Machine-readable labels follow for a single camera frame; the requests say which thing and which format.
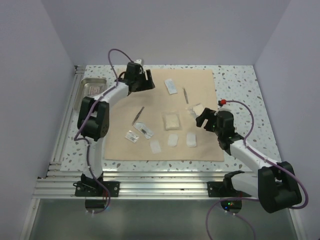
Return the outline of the bagged white gloves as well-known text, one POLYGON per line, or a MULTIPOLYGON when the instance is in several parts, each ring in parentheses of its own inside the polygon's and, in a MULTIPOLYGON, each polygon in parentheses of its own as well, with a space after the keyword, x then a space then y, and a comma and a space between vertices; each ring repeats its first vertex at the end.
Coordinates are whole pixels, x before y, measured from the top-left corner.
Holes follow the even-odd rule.
POLYGON ((199 117, 203 111, 204 111, 205 107, 201 104, 195 104, 192 106, 189 106, 186 108, 187 112, 194 118, 196 119, 197 117, 199 117))

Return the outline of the white gauze roll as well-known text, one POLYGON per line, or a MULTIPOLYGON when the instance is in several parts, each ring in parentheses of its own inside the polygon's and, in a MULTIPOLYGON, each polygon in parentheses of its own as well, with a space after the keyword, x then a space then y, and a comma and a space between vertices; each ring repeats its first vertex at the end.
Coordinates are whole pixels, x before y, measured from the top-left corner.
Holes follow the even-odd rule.
POLYGON ((188 132, 186 134, 186 145, 189 148, 194 148, 197 146, 197 137, 196 134, 193 132, 188 132))
POLYGON ((149 145, 150 145, 150 148, 151 148, 151 152, 152 152, 153 154, 158 154, 158 153, 160 153, 160 152, 162 151, 162 150, 161 150, 160 143, 159 143, 158 140, 152 140, 152 141, 150 141, 149 145))
POLYGON ((167 145, 169 147, 175 147, 178 144, 178 140, 179 140, 179 136, 177 134, 170 134, 168 136, 168 141, 167 141, 167 145))

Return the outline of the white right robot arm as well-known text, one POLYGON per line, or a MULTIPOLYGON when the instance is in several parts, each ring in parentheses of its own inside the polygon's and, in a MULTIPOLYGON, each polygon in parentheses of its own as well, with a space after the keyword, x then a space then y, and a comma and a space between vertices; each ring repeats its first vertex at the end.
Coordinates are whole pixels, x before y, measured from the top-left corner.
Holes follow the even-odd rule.
POLYGON ((220 148, 247 166, 252 172, 236 170, 224 175, 223 181, 207 183, 209 197, 254 197, 263 209, 274 213, 302 202, 298 180, 292 165, 276 162, 256 151, 234 127, 231 112, 205 108, 196 125, 217 135, 220 148))

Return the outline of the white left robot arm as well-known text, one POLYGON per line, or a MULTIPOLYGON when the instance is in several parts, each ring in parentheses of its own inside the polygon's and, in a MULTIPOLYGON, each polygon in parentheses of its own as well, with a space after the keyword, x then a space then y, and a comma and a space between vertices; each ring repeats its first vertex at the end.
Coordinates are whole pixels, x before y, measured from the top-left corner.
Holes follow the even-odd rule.
POLYGON ((92 196, 103 193, 104 184, 98 180, 103 175, 102 144, 110 127, 111 108, 131 93, 152 90, 155 88, 149 69, 136 62, 129 62, 125 72, 117 77, 114 83, 102 93, 82 99, 74 140, 85 141, 86 167, 83 175, 91 179, 86 190, 92 196))

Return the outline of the clear packet with black item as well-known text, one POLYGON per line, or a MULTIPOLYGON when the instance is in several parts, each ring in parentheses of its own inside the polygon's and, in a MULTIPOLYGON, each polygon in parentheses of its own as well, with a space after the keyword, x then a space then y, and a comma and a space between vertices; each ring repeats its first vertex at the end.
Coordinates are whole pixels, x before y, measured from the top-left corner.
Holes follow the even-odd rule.
POLYGON ((153 135, 154 132, 149 129, 145 123, 143 122, 136 122, 134 125, 134 128, 138 130, 147 140, 150 139, 153 135))

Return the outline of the bagged gauze pad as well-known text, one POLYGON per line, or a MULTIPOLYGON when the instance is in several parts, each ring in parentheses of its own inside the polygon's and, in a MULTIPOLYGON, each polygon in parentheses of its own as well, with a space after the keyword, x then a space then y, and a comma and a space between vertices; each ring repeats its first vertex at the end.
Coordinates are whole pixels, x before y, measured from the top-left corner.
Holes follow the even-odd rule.
POLYGON ((179 130, 181 128, 180 117, 178 113, 170 112, 162 115, 164 129, 166 131, 179 130))

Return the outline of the small clear packet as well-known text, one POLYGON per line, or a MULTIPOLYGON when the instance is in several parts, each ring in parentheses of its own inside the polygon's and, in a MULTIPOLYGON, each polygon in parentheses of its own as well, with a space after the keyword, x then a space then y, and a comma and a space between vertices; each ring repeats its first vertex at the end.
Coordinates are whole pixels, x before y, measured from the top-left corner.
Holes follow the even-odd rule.
POLYGON ((126 133, 125 138, 126 138, 127 140, 129 140, 130 142, 132 142, 132 143, 136 143, 136 142, 139 140, 140 136, 139 136, 137 133, 129 130, 129 131, 126 133))

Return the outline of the steel tweezers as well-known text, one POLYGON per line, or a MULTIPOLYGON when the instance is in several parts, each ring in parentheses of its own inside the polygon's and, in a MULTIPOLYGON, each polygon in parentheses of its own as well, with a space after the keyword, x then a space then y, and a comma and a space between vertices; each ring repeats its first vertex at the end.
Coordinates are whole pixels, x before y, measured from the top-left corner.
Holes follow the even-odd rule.
POLYGON ((139 110, 139 112, 137 113, 137 115, 135 116, 134 120, 132 121, 131 125, 133 126, 135 124, 135 122, 139 119, 142 111, 144 110, 144 106, 139 110))
POLYGON ((188 94, 187 94, 187 91, 184 87, 182 87, 183 89, 183 94, 184 94, 184 98, 185 98, 185 102, 186 104, 189 104, 189 99, 188 99, 188 94))

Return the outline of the white blue sterile pouch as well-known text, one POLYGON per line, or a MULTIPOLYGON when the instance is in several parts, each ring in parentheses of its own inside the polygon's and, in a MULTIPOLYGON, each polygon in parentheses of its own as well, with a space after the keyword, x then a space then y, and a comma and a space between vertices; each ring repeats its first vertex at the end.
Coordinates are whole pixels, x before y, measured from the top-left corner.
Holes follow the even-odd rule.
POLYGON ((174 83, 174 81, 173 81, 171 78, 166 79, 166 80, 164 81, 164 84, 165 84, 165 86, 166 86, 166 88, 167 88, 167 90, 168 90, 168 93, 169 93, 170 95, 173 95, 173 94, 177 94, 177 93, 178 93, 177 88, 176 88, 176 86, 175 86, 175 83, 174 83))

